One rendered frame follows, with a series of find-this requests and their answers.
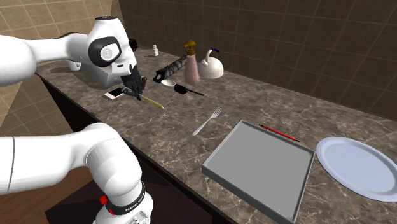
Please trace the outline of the black brush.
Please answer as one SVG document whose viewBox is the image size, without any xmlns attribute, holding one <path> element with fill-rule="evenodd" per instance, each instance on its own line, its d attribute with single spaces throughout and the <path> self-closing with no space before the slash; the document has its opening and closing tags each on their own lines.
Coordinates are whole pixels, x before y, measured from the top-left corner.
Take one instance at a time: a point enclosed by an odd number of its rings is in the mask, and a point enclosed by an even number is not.
<svg viewBox="0 0 397 224">
<path fill-rule="evenodd" d="M 182 86 L 182 85 L 179 85 L 179 84 L 175 84 L 175 85 L 174 85 L 174 90 L 175 90 L 177 93 L 179 93 L 179 94 L 186 94 L 186 93 L 188 93 L 188 92 L 191 92 L 191 93 L 194 93 L 194 94 L 198 94 L 198 95 L 204 96 L 203 94 L 201 94 L 201 93 L 199 93 L 199 92 L 196 92 L 196 91 L 187 89 L 186 87 L 184 87 L 184 86 Z"/>
</svg>

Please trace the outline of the white smartphone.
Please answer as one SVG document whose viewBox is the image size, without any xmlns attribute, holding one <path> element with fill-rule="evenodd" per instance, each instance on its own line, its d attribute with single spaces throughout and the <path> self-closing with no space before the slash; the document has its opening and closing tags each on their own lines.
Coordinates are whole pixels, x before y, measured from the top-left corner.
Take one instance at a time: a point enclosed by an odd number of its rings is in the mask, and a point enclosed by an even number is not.
<svg viewBox="0 0 397 224">
<path fill-rule="evenodd" d="M 121 87 L 115 88 L 115 89 L 113 89 L 109 92 L 106 92 L 104 94 L 105 97 L 107 97 L 108 99 L 111 99 L 111 100 L 116 99 L 122 95 L 123 95 L 123 91 L 122 91 Z"/>
</svg>

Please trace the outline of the silver fork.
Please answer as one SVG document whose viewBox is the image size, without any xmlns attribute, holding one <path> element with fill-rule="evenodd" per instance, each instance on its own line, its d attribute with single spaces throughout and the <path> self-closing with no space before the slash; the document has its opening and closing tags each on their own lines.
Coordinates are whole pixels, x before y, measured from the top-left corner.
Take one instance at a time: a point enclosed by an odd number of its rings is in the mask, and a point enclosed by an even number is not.
<svg viewBox="0 0 397 224">
<path fill-rule="evenodd" d="M 199 127 L 197 128 L 194 132 L 193 132 L 193 136 L 196 136 L 204 127 L 205 125 L 212 119 L 212 118 L 216 118 L 218 117 L 218 115 L 221 113 L 222 109 L 221 108 L 217 108 L 212 115 Z"/>
</svg>

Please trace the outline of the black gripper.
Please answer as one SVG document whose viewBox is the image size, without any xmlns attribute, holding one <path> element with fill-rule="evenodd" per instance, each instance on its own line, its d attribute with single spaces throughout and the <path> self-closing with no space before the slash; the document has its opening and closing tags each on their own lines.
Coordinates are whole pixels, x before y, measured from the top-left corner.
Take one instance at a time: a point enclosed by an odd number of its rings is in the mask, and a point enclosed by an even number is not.
<svg viewBox="0 0 397 224">
<path fill-rule="evenodd" d="M 137 66 L 130 66 L 129 69 L 131 73 L 121 77 L 124 84 L 124 86 L 121 86 L 121 91 L 126 95 L 137 97 L 138 100 L 141 100 L 147 77 L 139 74 Z"/>
</svg>

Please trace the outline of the yellow handled utensil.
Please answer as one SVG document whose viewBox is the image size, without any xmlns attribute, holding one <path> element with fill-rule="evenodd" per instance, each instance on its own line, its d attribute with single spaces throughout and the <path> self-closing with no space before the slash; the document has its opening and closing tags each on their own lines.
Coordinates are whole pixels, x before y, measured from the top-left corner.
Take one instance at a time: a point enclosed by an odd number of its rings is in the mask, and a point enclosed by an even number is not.
<svg viewBox="0 0 397 224">
<path fill-rule="evenodd" d="M 148 103 L 150 103 L 150 104 L 152 104 L 152 105 L 158 107 L 159 109 L 164 109 L 164 107 L 163 107 L 161 104 L 159 104 L 158 102 L 156 102 L 156 101 L 154 101 L 154 100 L 151 100 L 151 99 L 149 99 L 149 98 L 147 98 L 147 97 L 145 97 L 145 96 L 143 96 L 143 95 L 141 95 L 141 94 L 140 94 L 140 96 L 141 96 L 141 98 L 143 98 L 146 102 L 148 102 Z"/>
</svg>

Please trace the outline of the dark robot stand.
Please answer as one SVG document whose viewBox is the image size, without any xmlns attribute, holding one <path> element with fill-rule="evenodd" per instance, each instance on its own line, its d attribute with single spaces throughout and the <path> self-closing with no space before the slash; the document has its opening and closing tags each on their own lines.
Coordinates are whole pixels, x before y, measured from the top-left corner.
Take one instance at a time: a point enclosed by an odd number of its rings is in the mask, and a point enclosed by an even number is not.
<svg viewBox="0 0 397 224">
<path fill-rule="evenodd" d="M 147 166 L 142 180 L 152 196 L 151 224 L 212 224 L 212 215 Z M 45 212 L 49 224 L 92 224 L 104 193 L 89 182 Z"/>
</svg>

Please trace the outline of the black patterned roll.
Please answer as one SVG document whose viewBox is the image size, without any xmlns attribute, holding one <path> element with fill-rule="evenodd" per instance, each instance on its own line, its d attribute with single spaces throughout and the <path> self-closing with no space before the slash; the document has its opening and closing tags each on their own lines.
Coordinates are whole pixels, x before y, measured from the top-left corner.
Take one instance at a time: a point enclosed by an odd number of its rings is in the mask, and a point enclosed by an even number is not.
<svg viewBox="0 0 397 224">
<path fill-rule="evenodd" d="M 170 78 L 173 74 L 178 72 L 180 69 L 185 67 L 187 61 L 187 56 L 184 55 L 177 60 L 175 60 L 173 63 L 169 64 L 168 66 L 165 66 L 159 70 L 156 71 L 156 75 L 153 77 L 153 81 L 157 83 L 161 83 L 162 80 L 166 80 Z"/>
</svg>

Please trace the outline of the white plate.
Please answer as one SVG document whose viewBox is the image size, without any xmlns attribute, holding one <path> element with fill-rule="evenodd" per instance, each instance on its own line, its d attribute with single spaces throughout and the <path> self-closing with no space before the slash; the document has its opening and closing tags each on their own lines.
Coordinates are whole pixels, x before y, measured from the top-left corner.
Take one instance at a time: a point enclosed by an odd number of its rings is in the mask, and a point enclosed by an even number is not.
<svg viewBox="0 0 397 224">
<path fill-rule="evenodd" d="M 316 146 L 323 169 L 342 186 L 368 199 L 397 202 L 397 164 L 375 148 L 345 137 Z"/>
</svg>

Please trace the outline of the white appliance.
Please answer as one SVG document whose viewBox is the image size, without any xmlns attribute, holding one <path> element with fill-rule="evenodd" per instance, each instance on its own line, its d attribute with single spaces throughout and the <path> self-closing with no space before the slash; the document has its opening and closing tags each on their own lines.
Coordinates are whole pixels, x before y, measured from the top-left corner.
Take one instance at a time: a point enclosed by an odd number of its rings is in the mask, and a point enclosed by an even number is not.
<svg viewBox="0 0 397 224">
<path fill-rule="evenodd" d="M 110 74 L 110 67 L 96 67 L 67 60 L 69 69 L 89 87 L 105 89 L 122 83 L 119 76 Z"/>
</svg>

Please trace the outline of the white kettle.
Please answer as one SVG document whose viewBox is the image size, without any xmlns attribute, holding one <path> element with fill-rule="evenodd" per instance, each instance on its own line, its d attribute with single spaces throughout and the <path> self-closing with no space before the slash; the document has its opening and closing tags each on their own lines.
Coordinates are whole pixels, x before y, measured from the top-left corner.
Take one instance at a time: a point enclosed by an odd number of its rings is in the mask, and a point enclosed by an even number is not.
<svg viewBox="0 0 397 224">
<path fill-rule="evenodd" d="M 212 52 L 219 53 L 219 50 L 216 48 L 208 50 L 205 58 L 197 64 L 198 73 L 201 78 L 216 79 L 222 77 L 224 74 L 222 62 L 216 57 L 211 57 L 210 54 Z"/>
</svg>

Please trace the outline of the red pen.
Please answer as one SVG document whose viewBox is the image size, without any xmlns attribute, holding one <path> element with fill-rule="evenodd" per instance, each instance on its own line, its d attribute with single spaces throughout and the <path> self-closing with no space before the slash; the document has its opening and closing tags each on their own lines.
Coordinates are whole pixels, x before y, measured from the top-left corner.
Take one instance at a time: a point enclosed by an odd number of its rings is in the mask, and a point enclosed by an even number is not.
<svg viewBox="0 0 397 224">
<path fill-rule="evenodd" d="M 274 133 L 276 133 L 276 134 L 279 134 L 279 135 L 281 135 L 281 136 L 283 136 L 283 137 L 286 137 L 286 138 L 288 138 L 288 139 L 290 139 L 290 140 L 293 140 L 293 141 L 296 141 L 296 142 L 300 142 L 298 139 L 296 139 L 296 138 L 294 138 L 294 137 L 291 137 L 291 136 L 289 136 L 289 135 L 287 135 L 287 134 L 284 134 L 284 133 L 282 133 L 282 132 L 279 132 L 279 131 L 277 131 L 277 130 L 275 130 L 275 129 L 271 129 L 270 127 L 267 127 L 267 126 L 264 126 L 264 125 L 262 125 L 262 124 L 258 124 L 260 127 L 262 127 L 262 128 L 264 128 L 264 129 L 267 129 L 267 130 L 269 130 L 269 131 L 271 131 L 271 132 L 274 132 Z"/>
</svg>

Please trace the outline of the pink soap dispenser bottle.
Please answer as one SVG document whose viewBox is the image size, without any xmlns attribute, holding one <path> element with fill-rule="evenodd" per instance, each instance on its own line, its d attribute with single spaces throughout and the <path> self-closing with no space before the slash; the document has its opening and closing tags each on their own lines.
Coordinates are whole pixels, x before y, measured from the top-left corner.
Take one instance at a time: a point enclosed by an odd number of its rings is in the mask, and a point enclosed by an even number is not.
<svg viewBox="0 0 397 224">
<path fill-rule="evenodd" d="M 199 82 L 200 76 L 197 68 L 197 61 L 195 50 L 193 47 L 196 42 L 188 40 L 183 46 L 186 48 L 186 64 L 184 70 L 185 82 L 189 85 L 196 85 Z"/>
</svg>

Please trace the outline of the grey square tray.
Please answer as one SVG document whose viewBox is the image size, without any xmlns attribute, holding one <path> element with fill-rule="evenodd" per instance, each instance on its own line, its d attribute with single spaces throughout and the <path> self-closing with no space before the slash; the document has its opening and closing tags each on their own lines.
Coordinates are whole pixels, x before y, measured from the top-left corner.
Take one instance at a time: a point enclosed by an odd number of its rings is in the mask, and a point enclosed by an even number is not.
<svg viewBox="0 0 397 224">
<path fill-rule="evenodd" d="M 241 120 L 202 173 L 277 222 L 295 224 L 314 151 Z"/>
</svg>

